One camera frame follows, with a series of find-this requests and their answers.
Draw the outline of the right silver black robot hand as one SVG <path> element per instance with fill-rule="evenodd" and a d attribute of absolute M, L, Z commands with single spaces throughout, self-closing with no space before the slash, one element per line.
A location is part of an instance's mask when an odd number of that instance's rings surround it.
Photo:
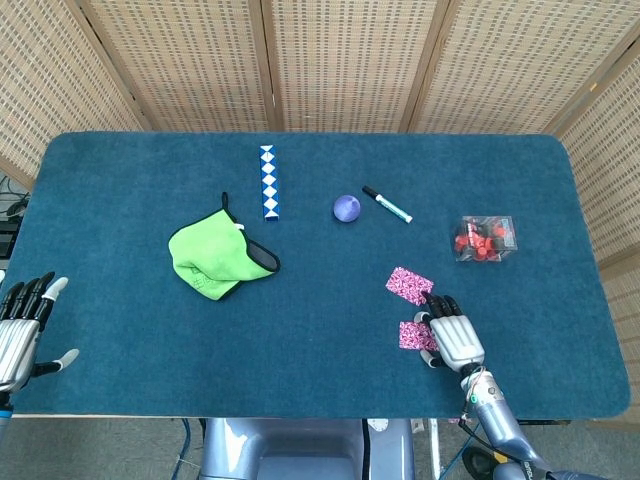
<path fill-rule="evenodd" d="M 485 351 L 479 337 L 456 300 L 422 292 L 427 311 L 414 316 L 414 322 L 427 327 L 436 350 L 422 349 L 420 356 L 430 368 L 448 367 L 462 378 L 484 365 Z"/>

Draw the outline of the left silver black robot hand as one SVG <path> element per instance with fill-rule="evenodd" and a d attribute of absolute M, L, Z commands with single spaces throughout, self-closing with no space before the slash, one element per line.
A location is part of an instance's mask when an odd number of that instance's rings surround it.
<path fill-rule="evenodd" d="M 12 285 L 1 300 L 1 395 L 9 397 L 31 378 L 58 373 L 79 356 L 67 351 L 49 362 L 36 362 L 42 334 L 69 279 L 54 272 Z"/>

